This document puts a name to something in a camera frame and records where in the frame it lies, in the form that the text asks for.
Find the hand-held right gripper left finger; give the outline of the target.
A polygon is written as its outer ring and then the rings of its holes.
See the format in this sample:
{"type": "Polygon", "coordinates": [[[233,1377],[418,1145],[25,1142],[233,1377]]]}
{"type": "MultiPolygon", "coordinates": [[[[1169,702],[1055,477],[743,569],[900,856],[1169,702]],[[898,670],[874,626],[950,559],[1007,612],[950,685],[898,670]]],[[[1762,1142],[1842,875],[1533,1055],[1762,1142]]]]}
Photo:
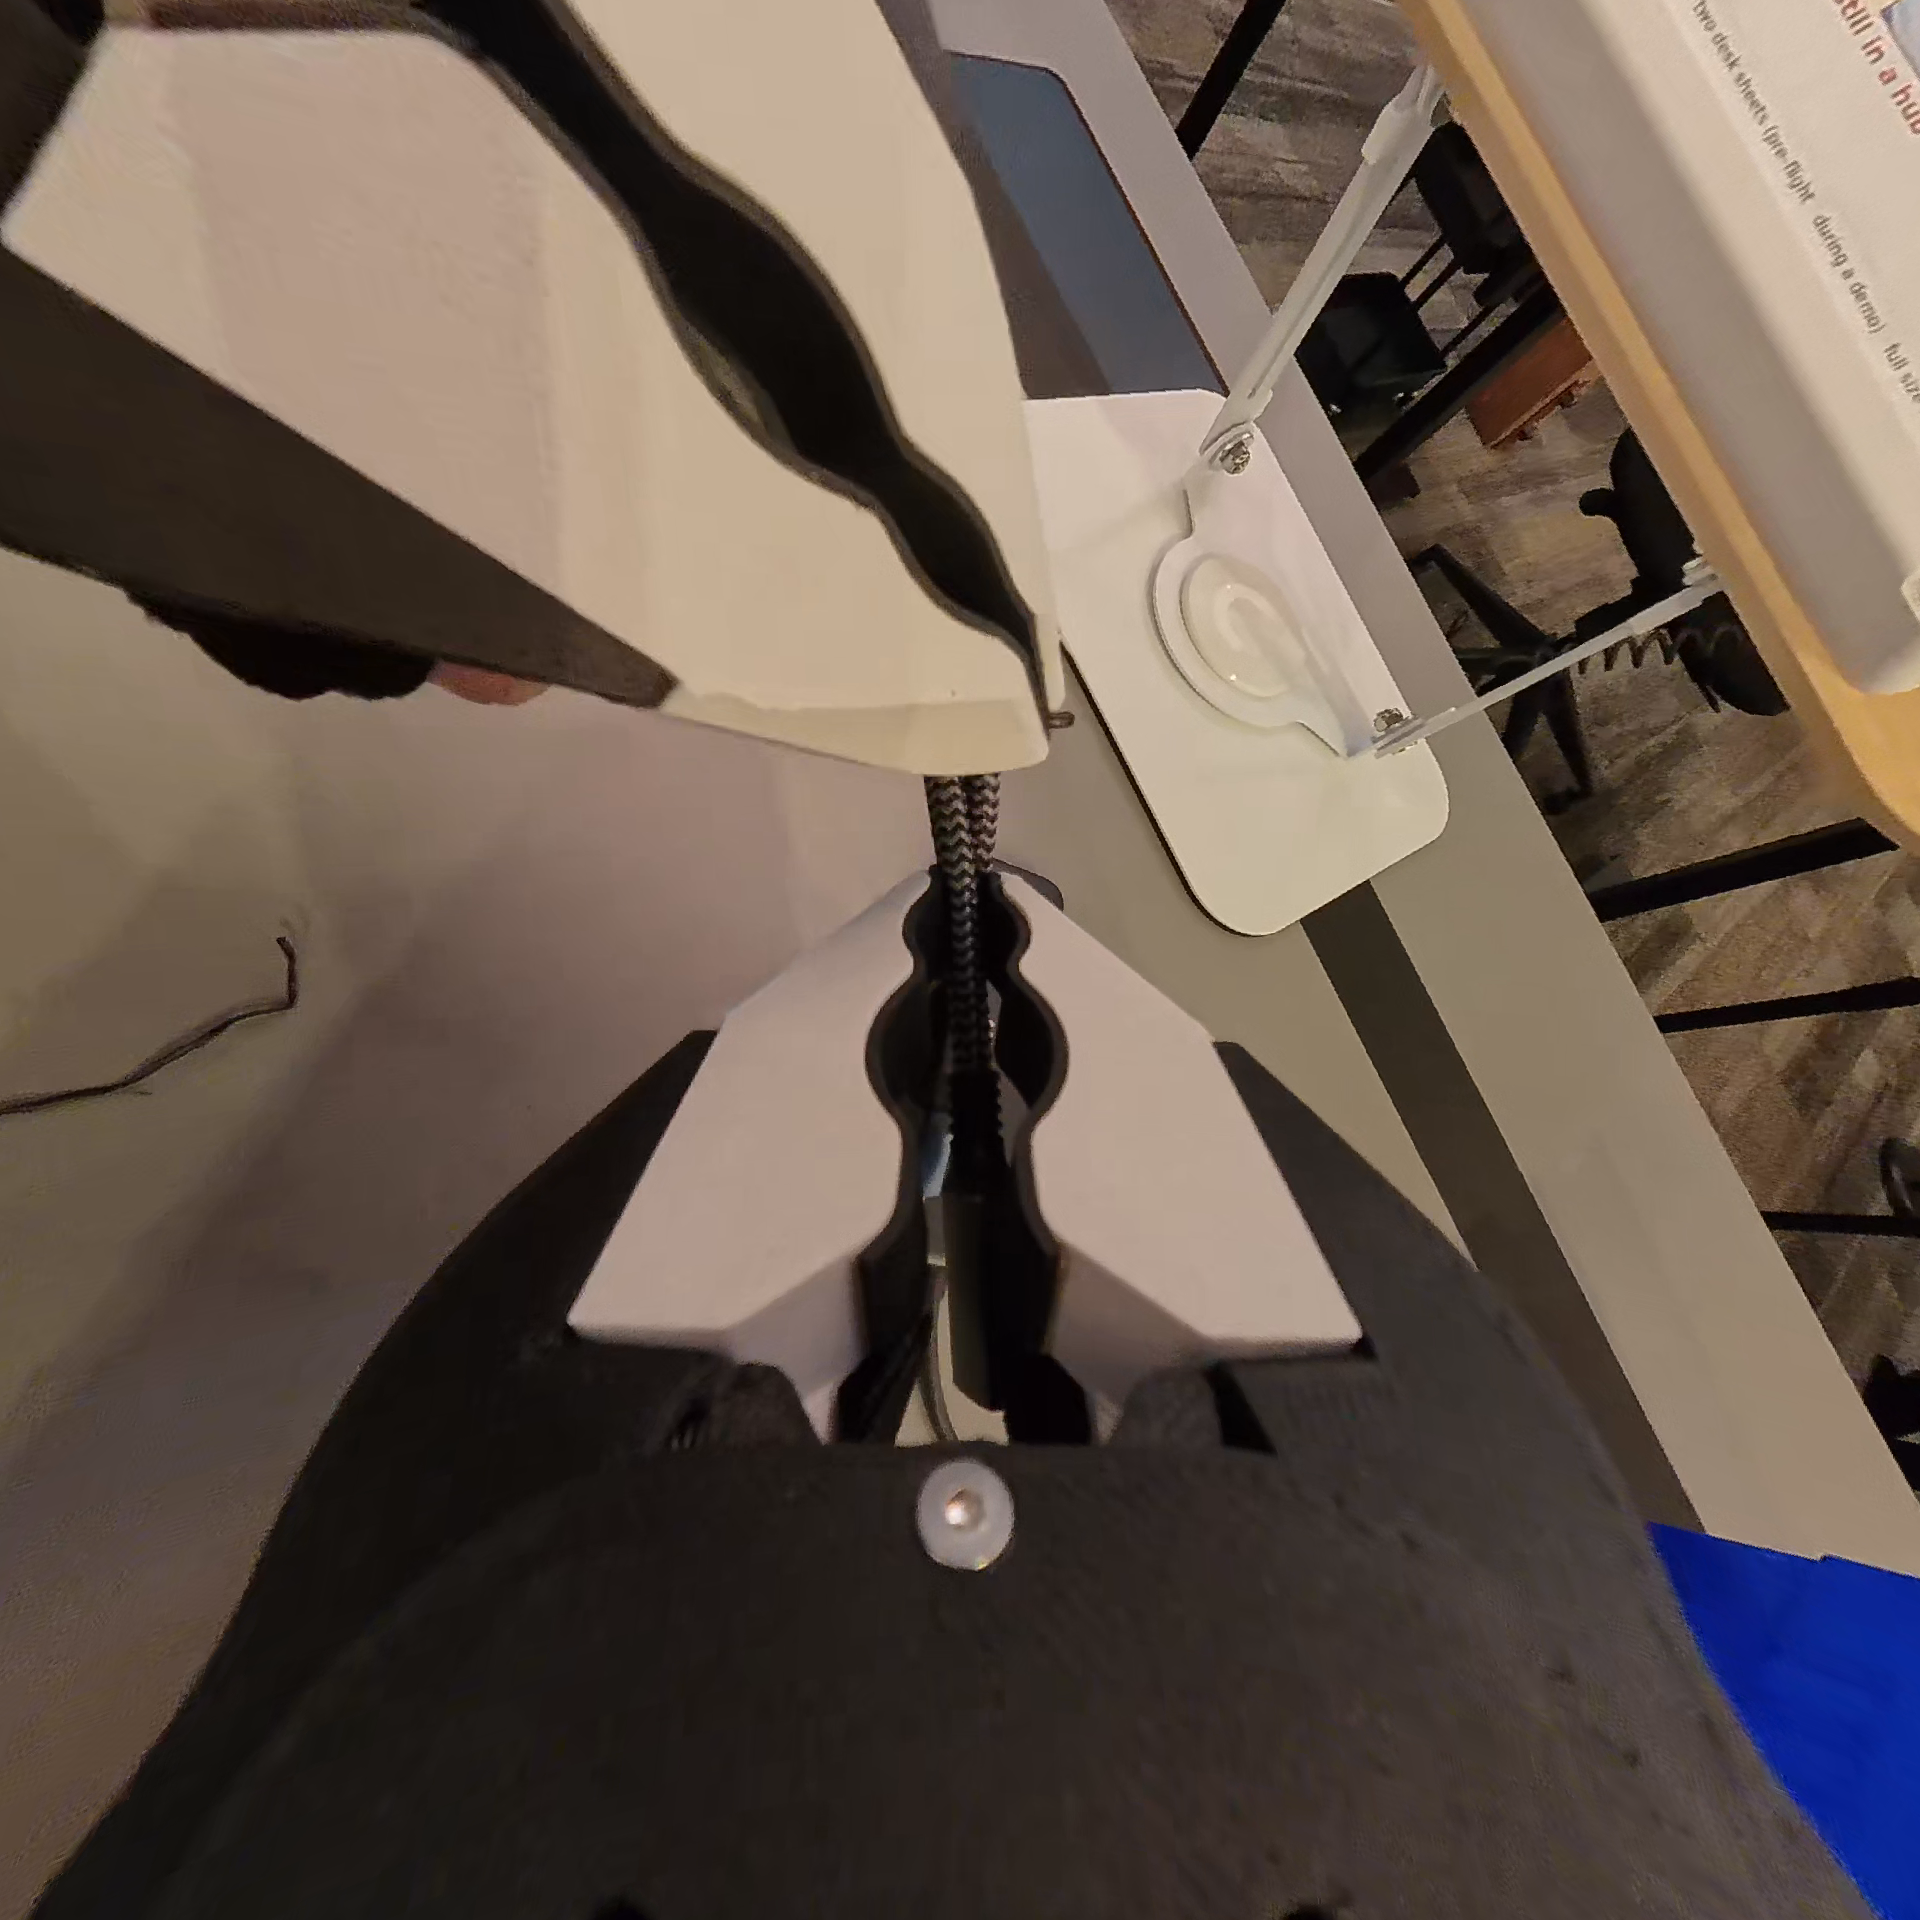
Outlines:
{"type": "Polygon", "coordinates": [[[868,1038],[912,979],[900,881],[740,1002],[614,1227],[569,1325],[587,1340],[778,1369],[833,1411],[864,1356],[855,1263],[893,1217],[900,1125],[868,1038]]]}

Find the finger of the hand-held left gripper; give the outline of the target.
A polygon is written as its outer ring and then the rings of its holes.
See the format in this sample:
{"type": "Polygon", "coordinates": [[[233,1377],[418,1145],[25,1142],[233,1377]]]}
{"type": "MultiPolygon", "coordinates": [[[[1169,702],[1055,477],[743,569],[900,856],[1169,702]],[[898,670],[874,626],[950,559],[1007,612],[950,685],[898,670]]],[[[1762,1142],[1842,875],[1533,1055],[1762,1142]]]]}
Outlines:
{"type": "Polygon", "coordinates": [[[928,2],[577,2],[640,105],[829,279],[900,434],[980,511],[1040,649],[1058,608],[1025,392],[928,2]]]}
{"type": "Polygon", "coordinates": [[[898,773],[1058,708],[829,279],[577,2],[6,2],[2,551],[299,698],[462,667],[898,773]]]}

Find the blue storage bin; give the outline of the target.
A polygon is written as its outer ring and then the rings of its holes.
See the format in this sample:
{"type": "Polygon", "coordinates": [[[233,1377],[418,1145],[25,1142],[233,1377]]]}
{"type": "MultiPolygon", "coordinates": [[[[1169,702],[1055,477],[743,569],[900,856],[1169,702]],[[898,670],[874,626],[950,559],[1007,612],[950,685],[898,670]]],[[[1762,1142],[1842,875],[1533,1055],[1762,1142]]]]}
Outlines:
{"type": "Polygon", "coordinates": [[[1693,1638],[1880,1918],[1917,1914],[1917,1579],[1651,1527],[1693,1638]]]}

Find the instruction sheet wooden board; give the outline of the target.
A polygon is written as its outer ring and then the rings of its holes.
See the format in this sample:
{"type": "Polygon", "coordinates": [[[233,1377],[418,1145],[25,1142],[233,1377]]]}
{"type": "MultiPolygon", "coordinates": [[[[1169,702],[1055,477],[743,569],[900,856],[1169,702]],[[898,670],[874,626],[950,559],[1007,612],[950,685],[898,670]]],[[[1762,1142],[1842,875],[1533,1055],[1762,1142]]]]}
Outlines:
{"type": "Polygon", "coordinates": [[[1406,2],[1835,788],[1917,847],[1917,7],[1406,2]]]}

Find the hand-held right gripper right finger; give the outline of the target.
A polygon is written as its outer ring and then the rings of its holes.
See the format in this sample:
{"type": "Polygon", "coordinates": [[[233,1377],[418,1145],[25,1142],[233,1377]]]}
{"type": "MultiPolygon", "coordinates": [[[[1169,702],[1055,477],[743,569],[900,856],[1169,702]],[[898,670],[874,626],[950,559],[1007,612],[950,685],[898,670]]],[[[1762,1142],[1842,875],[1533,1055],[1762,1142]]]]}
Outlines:
{"type": "Polygon", "coordinates": [[[1359,1317],[1210,1031],[1038,888],[1007,898],[1021,983],[1065,1042],[1028,1146],[1062,1251],[1052,1357],[1121,1407],[1155,1371],[1354,1349],[1359,1317]]]}

